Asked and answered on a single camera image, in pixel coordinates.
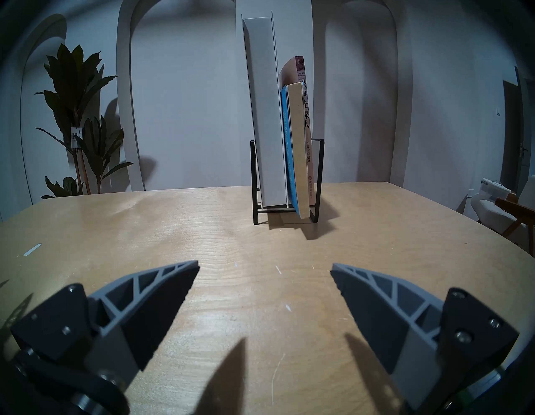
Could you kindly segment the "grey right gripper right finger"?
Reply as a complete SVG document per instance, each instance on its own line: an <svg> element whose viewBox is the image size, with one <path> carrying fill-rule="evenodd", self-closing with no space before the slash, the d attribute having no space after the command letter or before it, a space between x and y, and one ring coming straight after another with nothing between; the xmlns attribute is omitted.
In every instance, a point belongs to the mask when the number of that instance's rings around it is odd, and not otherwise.
<svg viewBox="0 0 535 415"><path fill-rule="evenodd" d="M440 300L350 265L333 264L331 275L409 410L464 410L501 380L518 331L465 289Z"/></svg>

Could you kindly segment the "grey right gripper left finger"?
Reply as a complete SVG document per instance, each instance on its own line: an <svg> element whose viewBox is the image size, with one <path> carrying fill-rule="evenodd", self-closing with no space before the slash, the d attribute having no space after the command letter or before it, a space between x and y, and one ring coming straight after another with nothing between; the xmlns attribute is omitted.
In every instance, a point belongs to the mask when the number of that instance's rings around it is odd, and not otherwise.
<svg viewBox="0 0 535 415"><path fill-rule="evenodd" d="M21 351L128 386L144 371L200 270L191 260L129 274L86 295L66 285L11 327Z"/></svg>

